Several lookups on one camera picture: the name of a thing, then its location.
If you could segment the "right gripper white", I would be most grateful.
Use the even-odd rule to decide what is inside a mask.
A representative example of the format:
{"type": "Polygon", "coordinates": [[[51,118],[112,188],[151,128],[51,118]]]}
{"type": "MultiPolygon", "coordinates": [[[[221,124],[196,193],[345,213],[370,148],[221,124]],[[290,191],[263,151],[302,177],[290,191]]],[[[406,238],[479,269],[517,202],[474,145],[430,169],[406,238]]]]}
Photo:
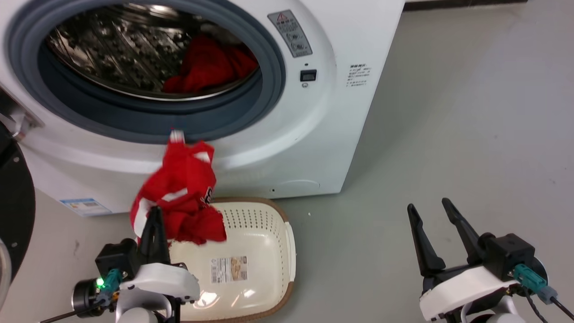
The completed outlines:
{"type": "MultiPolygon", "coordinates": [[[[479,235],[450,199],[443,198],[441,202],[450,223],[456,227],[465,247],[467,263],[469,265],[481,264],[484,250],[479,246],[479,235]]],[[[446,264],[441,257],[437,256],[432,247],[424,231],[422,218],[414,204],[407,206],[407,212],[420,274],[423,277],[434,276],[442,272],[446,268],[446,264]]],[[[464,270],[434,288],[429,288],[420,297],[419,305],[424,319],[432,321],[441,315],[459,309],[459,307],[463,307],[465,310],[479,298],[517,283],[514,279],[513,270],[506,272],[503,279],[500,279],[484,266],[476,266],[464,270]]]]}

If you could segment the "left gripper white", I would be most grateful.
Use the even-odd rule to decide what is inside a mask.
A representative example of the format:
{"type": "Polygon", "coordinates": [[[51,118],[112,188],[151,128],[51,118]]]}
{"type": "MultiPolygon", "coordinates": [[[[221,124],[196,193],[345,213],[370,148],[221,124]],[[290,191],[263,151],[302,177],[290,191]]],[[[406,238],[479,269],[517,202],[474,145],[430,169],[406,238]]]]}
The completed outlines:
{"type": "Polygon", "coordinates": [[[182,305],[199,300],[198,279],[183,263],[168,265],[171,263],[169,243],[163,212],[159,206],[152,207],[148,213],[139,244],[139,255],[145,265],[139,268],[134,279],[120,284],[116,303],[117,317],[154,317],[156,313],[176,317],[182,305]],[[155,251],[158,262],[151,263],[155,251]]]}

